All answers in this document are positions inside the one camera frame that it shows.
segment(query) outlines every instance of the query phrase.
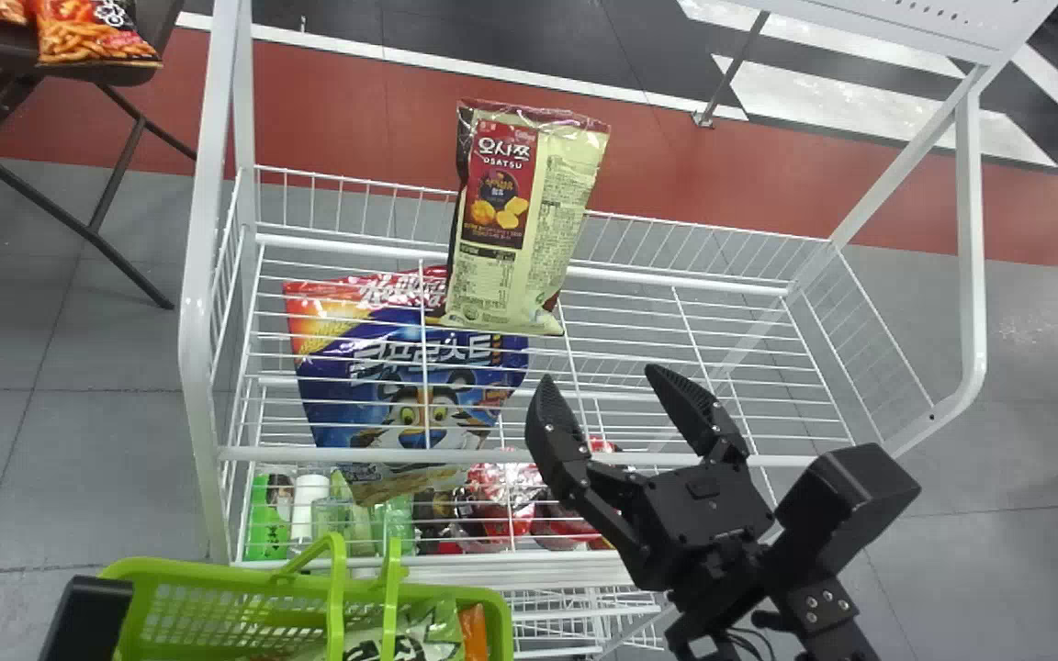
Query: white metal frame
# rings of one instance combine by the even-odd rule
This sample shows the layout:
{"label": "white metal frame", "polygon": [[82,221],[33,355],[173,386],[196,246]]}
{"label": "white metal frame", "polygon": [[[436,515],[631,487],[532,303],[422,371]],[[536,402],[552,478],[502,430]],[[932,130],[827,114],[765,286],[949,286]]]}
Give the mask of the white metal frame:
{"label": "white metal frame", "polygon": [[[823,424],[836,432],[837,441],[852,442],[856,433],[855,418],[840,410],[840,389],[858,401],[865,426],[873,435],[870,440],[886,443],[898,456],[932,435],[937,428],[957,417],[969,406],[983,384],[986,369],[985,302],[983,280],[982,234],[982,168],[978,136],[978,97],[1024,38],[1051,12],[1055,0],[747,0],[753,5],[784,16],[837,26],[877,38],[907,43],[927,51],[944,53],[978,63],[965,76],[956,91],[929,118],[918,135],[900,151],[873,187],[858,202],[852,213],[839,223],[826,241],[783,237],[767,233],[731,229],[709,229],[685,226],[656,219],[623,217],[616,214],[591,213],[588,226],[591,232],[602,231],[595,239],[595,247],[574,261],[570,268],[570,281],[617,281],[650,288],[641,300],[671,312],[656,314],[668,318],[672,327],[658,324],[652,331],[673,333],[683,328],[683,335],[673,339],[676,350],[693,359],[686,361],[689,375],[709,385],[723,399],[728,398],[737,415],[743,432],[754,436],[751,465],[761,471],[765,486],[771,497],[777,489],[768,470],[802,467],[814,457],[810,452],[761,452],[756,438],[762,436],[763,423],[786,422],[780,415],[763,415],[756,406],[770,402],[788,403],[797,410],[795,422],[802,424],[802,436],[784,432],[773,441],[805,441],[811,446],[825,444],[826,433],[811,430]],[[272,328],[261,330],[261,324],[273,323],[272,313],[262,309],[266,294],[261,279],[269,277],[266,268],[294,264],[295,268],[324,269],[318,273],[336,273],[336,259],[345,255],[373,254],[379,258],[403,260],[406,263],[432,263],[443,259],[445,237],[417,240],[415,229],[411,238],[398,237],[394,227],[385,235],[366,231],[365,206],[362,208],[360,231],[345,231],[340,215],[342,189],[365,186],[365,203],[378,198],[389,200],[390,218],[399,200],[419,201],[436,199],[446,204],[453,191],[433,191],[408,185],[370,183],[320,172],[261,166],[255,162],[255,122],[253,117],[253,43],[251,0],[231,0],[217,3],[211,32],[208,67],[203,92],[198,163],[195,167],[194,192],[190,205],[190,225],[185,256],[184,286],[182,286],[181,317],[179,328],[179,364],[184,389],[185,408],[190,429],[195,467],[200,485],[202,514],[211,540],[211,557],[217,562],[240,564],[247,511],[240,502],[248,497],[247,484],[255,461],[308,461],[335,462],[353,459],[367,461],[412,460],[412,453],[419,453],[421,461],[473,463],[481,461],[529,461],[528,453],[492,451],[362,451],[362,448],[291,447],[287,443],[261,442],[261,433],[272,424],[281,424],[280,418],[266,417],[268,403],[276,401],[278,389],[295,389],[295,378],[281,371],[273,372],[268,361],[284,361],[286,350],[264,351],[263,343],[281,339],[282,334]],[[855,279],[852,270],[841,256],[852,237],[887,197],[894,191],[912,168],[920,162],[949,126],[956,126],[957,135],[957,226],[959,260],[961,261],[961,317],[963,378],[956,390],[934,402],[916,380],[911,365],[888,333],[882,319],[867,298],[864,290]],[[223,164],[226,159],[227,129],[234,133],[234,162],[236,176],[230,201],[223,205]],[[282,177],[281,218],[278,222],[266,218],[261,209],[264,187],[261,176]],[[299,181],[299,187],[290,187]],[[316,208],[318,191],[335,184],[338,189],[336,225],[332,229],[314,231],[292,226],[289,214],[289,191],[306,191],[310,186],[310,208]],[[609,257],[600,256],[597,246],[603,235],[618,237]],[[737,247],[728,247],[731,242]],[[622,252],[626,243],[628,250]],[[700,251],[690,250],[690,244],[713,244],[720,254],[732,251],[725,268],[716,268],[717,256],[707,264],[697,267]],[[308,251],[332,259],[311,262],[290,262],[270,258],[272,251]],[[667,268],[660,253],[671,253]],[[738,255],[751,255],[738,260]],[[742,296],[743,305],[706,304],[698,294],[711,296]],[[633,300],[616,304],[613,296],[595,289],[584,292],[577,289],[564,296],[604,296],[612,301],[603,307],[609,312],[630,310]],[[751,305],[750,298],[761,301]],[[693,313],[688,310],[693,306]],[[723,316],[705,316],[694,312],[694,306],[709,306],[703,310],[726,310]],[[600,356],[612,355],[615,372],[618,364],[651,357],[659,352],[632,357],[628,350],[616,354],[590,351],[588,343],[600,342],[596,335],[583,333],[587,327],[607,326],[583,322],[582,305],[567,304],[560,313],[567,315],[567,334],[558,350],[550,350],[550,338],[536,338],[541,347],[537,355],[545,356],[546,369],[566,369],[570,372],[572,388],[567,397],[581,409],[588,432],[600,430],[604,423],[602,407],[617,400],[643,401],[641,390],[633,389],[621,373],[614,373],[620,384],[612,388],[612,378],[588,367],[591,360],[601,364]],[[599,306],[585,306],[597,309]],[[729,316],[742,310],[746,316]],[[713,331],[705,330],[705,322],[735,324],[747,318],[744,331],[730,331],[735,344],[729,351],[706,341]],[[624,331],[646,331],[651,327],[639,324],[624,327]],[[224,392],[217,386],[219,356],[227,343],[239,343],[239,377],[234,392]],[[789,351],[771,347],[786,347]],[[761,361],[747,364],[750,356]],[[553,361],[561,360],[562,367]],[[744,393],[748,382],[746,369],[777,372],[784,378],[779,386],[786,392],[794,388],[816,388],[816,399],[790,398],[782,401],[761,394]],[[522,386],[530,388],[533,373]],[[799,380],[817,380],[805,382]],[[591,392],[591,381],[604,385],[599,393]],[[218,418],[219,399],[231,401],[226,422]],[[898,406],[907,400],[910,405]],[[806,414],[811,406],[835,411],[837,419],[826,415]],[[505,418],[516,407],[507,405]],[[507,435],[505,422],[499,424],[500,440]],[[645,456],[612,455],[606,461],[630,463],[640,470],[662,470],[672,465],[688,464],[694,457],[680,452],[662,451],[667,441],[676,439],[671,432],[656,432],[645,439],[639,451]],[[518,626],[525,629],[526,645],[518,643],[518,658],[559,656],[559,654],[592,654],[603,657],[619,644],[639,644],[660,647],[655,629],[655,618],[662,616],[655,602],[640,602],[633,591],[628,577],[618,564],[614,552],[577,551],[566,553],[566,572],[550,572],[549,568],[562,561],[555,552],[516,549],[515,553],[463,556],[415,556],[406,559],[412,568],[413,581],[467,582],[489,585],[508,590],[507,594],[518,605],[513,608]],[[360,569],[377,565],[375,559],[352,559]],[[559,624],[564,619],[574,623]],[[591,623],[577,620],[591,619]],[[541,637],[546,647],[533,647],[530,637]]]}

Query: green package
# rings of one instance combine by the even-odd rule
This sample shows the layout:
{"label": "green package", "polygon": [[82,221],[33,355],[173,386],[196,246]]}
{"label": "green package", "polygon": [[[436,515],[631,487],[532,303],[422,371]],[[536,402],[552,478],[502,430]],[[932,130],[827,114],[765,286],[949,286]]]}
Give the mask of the green package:
{"label": "green package", "polygon": [[415,498],[411,494],[387,499],[376,504],[370,513],[373,522],[373,540],[378,544],[378,552],[386,553],[386,540],[389,537],[402,539],[402,555],[415,552],[415,522],[412,518],[412,508]]}
{"label": "green package", "polygon": [[295,481],[293,465],[256,465],[244,561],[285,561],[289,556]]}
{"label": "green package", "polygon": [[[382,607],[345,606],[344,661],[377,661],[382,654]],[[399,605],[396,661],[463,661],[463,632],[452,598]]]}
{"label": "green package", "polygon": [[329,497],[312,503],[312,522],[315,535],[341,532],[345,537],[345,551],[350,556],[373,555],[370,510],[353,503],[353,494],[341,470],[334,470],[329,476]]}

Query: potato chip image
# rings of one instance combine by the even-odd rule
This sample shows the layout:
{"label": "potato chip image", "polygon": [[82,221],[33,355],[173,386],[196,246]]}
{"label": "potato chip image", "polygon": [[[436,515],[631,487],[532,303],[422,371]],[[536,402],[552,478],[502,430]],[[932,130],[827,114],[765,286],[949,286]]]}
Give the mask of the potato chip image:
{"label": "potato chip image", "polygon": [[516,215],[513,215],[512,213],[497,213],[496,223],[505,229],[512,229],[514,226],[521,225],[521,221],[517,220]]}
{"label": "potato chip image", "polygon": [[512,200],[505,202],[505,210],[512,215],[524,214],[528,208],[529,200],[525,200],[525,198],[512,198]]}
{"label": "potato chip image", "polygon": [[471,220],[478,225],[489,225],[496,218],[496,209],[488,200],[476,200],[471,204]]}

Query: wire grid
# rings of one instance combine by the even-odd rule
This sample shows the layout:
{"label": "wire grid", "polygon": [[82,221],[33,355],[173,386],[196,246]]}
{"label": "wire grid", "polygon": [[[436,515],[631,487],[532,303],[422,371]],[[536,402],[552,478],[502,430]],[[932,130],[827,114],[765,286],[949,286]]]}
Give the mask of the wire grid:
{"label": "wire grid", "polygon": [[[514,658],[592,656],[614,637],[658,614],[655,593],[634,586],[505,591]],[[647,623],[624,644],[663,649]]]}
{"label": "wire grid", "polygon": [[217,386],[219,362],[222,360],[224,343],[230,343],[231,315],[235,298],[235,282],[239,277],[240,260],[243,258],[243,239],[247,237],[235,222],[235,201],[243,185],[243,171],[236,172],[235,184],[227,200],[226,216],[219,229],[212,253],[213,272],[211,277],[211,385]]}
{"label": "wire grid", "polygon": [[324,598],[160,581],[139,632],[143,649],[287,653],[324,640]]}
{"label": "wire grid", "polygon": [[[326,254],[299,255],[297,251],[275,254],[280,251],[280,247],[261,251],[260,287],[253,310],[256,327],[248,333],[248,355],[254,356],[260,367],[259,371],[244,373],[240,382],[232,443],[310,447],[312,424],[297,391],[296,354],[291,347],[294,334],[287,324],[289,314],[282,307],[281,284],[296,280],[302,273],[314,281],[362,275],[365,264],[329,267],[321,261],[329,258]],[[302,261],[306,256],[316,259]],[[334,258],[339,262],[352,261],[347,255]],[[403,264],[396,264],[394,271],[383,273],[394,275],[402,271]],[[765,334],[750,333],[755,319],[769,316],[769,310],[776,311],[776,318],[765,323],[768,326]],[[541,377],[551,373],[590,438],[609,441],[618,451],[638,455],[637,462],[633,457],[631,463],[639,472],[658,472],[659,467],[647,463],[647,453],[688,452],[688,447],[646,384],[643,367],[650,363],[667,365],[709,386],[722,398],[727,412],[738,421],[758,455],[817,456],[819,452],[852,442],[831,390],[798,334],[794,317],[778,298],[769,298],[767,306],[754,306],[743,301],[742,296],[719,293],[573,280],[564,290],[555,313],[563,318],[566,336],[530,338],[529,347],[524,350],[529,359],[525,382],[512,390],[511,398],[500,408],[500,418],[488,434],[484,447],[525,448],[529,399]],[[355,322],[372,324],[369,319]],[[441,354],[428,351],[427,355]],[[428,357],[432,371],[440,365],[448,364]],[[400,383],[423,386],[417,375],[406,377]],[[390,403],[379,401],[365,406],[387,407]],[[320,426],[355,427],[357,424],[325,422]],[[394,424],[382,428],[398,432],[404,427]],[[764,470],[760,473],[769,501],[776,501],[781,494]],[[500,474],[500,480],[516,481],[516,475],[515,470]],[[547,539],[550,536],[547,532],[516,534],[516,521],[524,510],[519,503],[517,499],[504,502],[504,513],[473,521],[491,526],[507,521],[509,525],[500,528],[507,532],[507,539],[492,539],[491,532],[461,535],[457,531],[454,536],[462,544],[492,551],[524,548],[526,543],[546,547],[555,546],[551,540],[567,544],[564,536]]]}
{"label": "wire grid", "polygon": [[857,279],[843,255],[832,256],[803,289],[811,319],[822,328],[840,371],[856,392],[858,409],[870,421],[878,443],[889,441],[933,407],[912,365]]}
{"label": "wire grid", "polygon": [[[452,191],[276,168],[259,168],[256,176],[261,233],[445,250],[443,238],[449,235],[455,199]],[[278,184],[270,183],[273,178]],[[576,250],[578,261],[643,273],[652,269],[656,275],[785,283],[798,264],[824,245],[810,239],[716,226],[686,226],[615,214],[588,216]],[[282,284],[350,275],[398,275],[434,264],[300,247],[257,246],[256,251],[252,323],[240,328],[247,365],[240,369],[230,428],[221,442],[230,446],[311,447],[311,424],[297,390],[297,355],[291,348],[296,335],[289,329]],[[426,281],[423,286],[432,288]],[[525,448],[529,399],[543,373],[550,373],[590,438],[609,441],[622,453],[634,453],[638,460],[631,458],[633,470],[658,472],[656,464],[647,462],[647,453],[689,451],[646,384],[643,368],[651,363],[667,365],[717,393],[756,455],[817,456],[852,442],[810,347],[781,297],[570,276],[554,314],[566,327],[566,335],[529,337],[524,384],[512,389],[482,447]],[[347,322],[373,324],[361,318]],[[427,355],[436,354],[430,351]],[[438,367],[437,360],[428,357],[428,368]],[[413,380],[403,384],[423,386],[417,378]],[[224,463],[223,498],[235,545],[248,543],[249,508],[268,507],[249,502],[253,473],[247,465]],[[507,476],[516,474],[511,470]],[[771,506],[790,481],[771,478],[765,469],[755,470],[755,480]],[[555,502],[547,494],[536,494],[536,498],[546,504]],[[427,526],[422,527],[421,549],[434,548],[438,540],[454,540],[472,552],[588,548],[588,535],[551,534],[549,527],[541,525],[525,531],[525,525],[519,524],[524,516],[528,518],[524,501],[523,497],[508,497],[498,503],[503,512],[478,516],[462,531],[457,526],[428,535],[430,525],[450,521],[423,521]],[[449,502],[462,504],[458,497],[449,498]],[[557,511],[543,514],[536,506],[529,510],[539,524],[580,521]],[[477,524],[487,530],[477,534]],[[382,539],[371,540],[381,548]]]}
{"label": "wire grid", "polygon": [[[256,166],[260,229],[446,254],[457,191]],[[825,241],[587,213],[571,260],[652,275],[785,286]]]}

